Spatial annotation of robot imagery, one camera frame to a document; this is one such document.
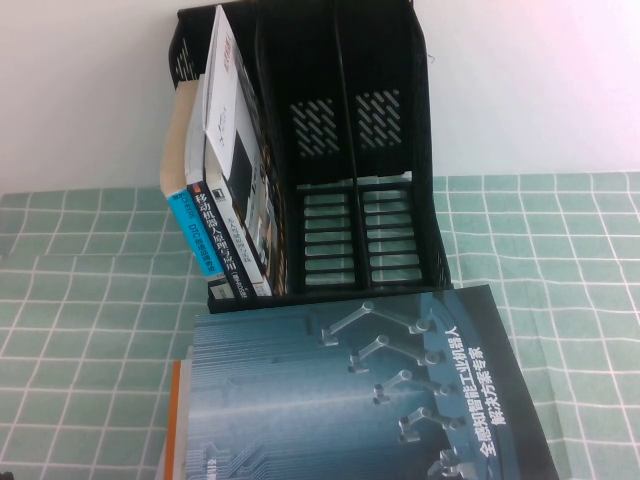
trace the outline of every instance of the blue book cover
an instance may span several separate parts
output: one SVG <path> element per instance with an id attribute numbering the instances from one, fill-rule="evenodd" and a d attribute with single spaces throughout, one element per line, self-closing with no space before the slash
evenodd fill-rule
<path id="1" fill-rule="evenodd" d="M 200 220 L 198 210 L 196 210 L 189 192 L 186 189 L 181 190 L 171 195 L 168 200 L 202 273 L 210 282 L 209 285 L 215 298 L 234 298 L 220 260 L 213 249 L 209 235 Z"/>
<path id="2" fill-rule="evenodd" d="M 557 479 L 489 287 L 199 317 L 190 480 Z"/>

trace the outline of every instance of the ventilation slot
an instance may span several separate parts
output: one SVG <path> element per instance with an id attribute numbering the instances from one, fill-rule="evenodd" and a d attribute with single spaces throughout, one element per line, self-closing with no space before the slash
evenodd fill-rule
<path id="1" fill-rule="evenodd" d="M 360 148 L 367 150 L 402 143 L 398 90 L 356 95 L 356 106 Z"/>
<path id="2" fill-rule="evenodd" d="M 367 191 L 362 205 L 374 285 L 419 282 L 422 273 L 407 191 Z"/>
<path id="3" fill-rule="evenodd" d="M 180 75 L 180 80 L 196 80 L 195 75 L 196 67 L 189 58 L 189 50 L 187 49 L 187 42 L 182 39 L 182 49 L 178 55 L 178 61 L 176 62 L 176 73 Z"/>
<path id="4" fill-rule="evenodd" d="M 347 194 L 306 195 L 304 231 L 307 287 L 354 284 Z"/>
<path id="5" fill-rule="evenodd" d="M 293 104 L 291 114 L 302 158 L 319 157 L 340 150 L 331 99 Z"/>

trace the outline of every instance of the grid pattern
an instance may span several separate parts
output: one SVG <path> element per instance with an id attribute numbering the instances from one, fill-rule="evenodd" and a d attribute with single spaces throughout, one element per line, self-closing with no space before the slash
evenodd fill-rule
<path id="1" fill-rule="evenodd" d="M 457 287 L 489 283 L 563 479 L 640 472 L 640 174 L 438 178 Z M 0 201 L 0 465 L 150 479 L 206 286 L 157 189 Z"/>
<path id="2" fill-rule="evenodd" d="M 158 189 L 0 201 L 0 467 L 152 479 L 206 282 Z"/>

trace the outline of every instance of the black desk organizer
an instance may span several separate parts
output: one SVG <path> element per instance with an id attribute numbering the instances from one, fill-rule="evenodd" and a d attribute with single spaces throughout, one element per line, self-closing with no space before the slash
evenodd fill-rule
<path id="1" fill-rule="evenodd" d="M 433 204 L 427 52 L 412 3 L 260 0 L 227 4 L 225 12 L 265 110 L 284 201 L 290 293 L 250 302 L 210 299 L 211 312 L 451 288 Z M 214 6 L 178 12 L 169 50 L 174 84 L 204 73 L 214 15 Z M 410 182 L 357 181 L 407 171 Z M 340 198 L 326 206 L 342 205 L 344 212 L 313 219 L 330 224 L 348 218 L 347 226 L 310 228 L 305 217 L 310 192 L 298 186 L 336 182 L 342 183 L 313 195 Z M 398 197 L 406 197 L 404 211 L 394 209 Z M 383 211 L 367 213 L 372 205 Z M 389 215 L 406 222 L 369 221 L 384 223 Z M 384 255 L 414 254 L 416 264 L 382 265 L 377 258 L 382 253 L 371 247 L 380 245 L 374 237 L 390 228 L 404 228 L 406 235 L 389 240 L 413 239 L 415 246 Z M 326 238 L 308 235 L 319 232 Z M 309 247 L 327 245 L 341 251 L 308 255 Z M 350 260 L 321 272 L 344 274 L 350 281 L 310 284 L 309 260 L 339 258 Z M 413 269 L 411 280 L 389 280 L 381 273 L 403 268 Z"/>

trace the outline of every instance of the book cover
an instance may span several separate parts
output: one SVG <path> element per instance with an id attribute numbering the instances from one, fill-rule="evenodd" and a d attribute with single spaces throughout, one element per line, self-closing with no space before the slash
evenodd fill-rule
<path id="1" fill-rule="evenodd" d="M 202 118 L 207 137 L 206 171 L 214 201 L 254 285 L 255 267 L 268 285 L 258 295 L 283 294 L 279 268 L 284 242 L 280 232 L 276 179 L 264 141 L 258 102 L 244 68 L 231 26 L 221 6 L 216 8 L 207 68 L 203 78 Z M 235 243 L 232 230 L 244 241 Z"/>
<path id="2" fill-rule="evenodd" d="M 247 300 L 255 296 L 251 282 L 242 267 L 240 257 L 233 248 L 227 228 L 222 221 L 220 212 L 211 197 L 211 191 L 205 181 L 190 184 L 189 193 L 200 213 L 200 218 L 205 225 L 213 248 L 220 258 L 222 268 L 227 276 L 234 297 Z"/>
<path id="3" fill-rule="evenodd" d="M 165 138 L 160 188 L 169 201 L 185 238 L 209 282 L 214 298 L 232 296 L 222 266 L 208 239 L 193 200 L 187 192 L 185 146 L 190 117 L 197 97 L 197 82 L 180 82 L 176 89 L 171 123 Z"/>
<path id="4" fill-rule="evenodd" d="M 557 479 L 489 287 L 199 317 L 187 478 Z"/>

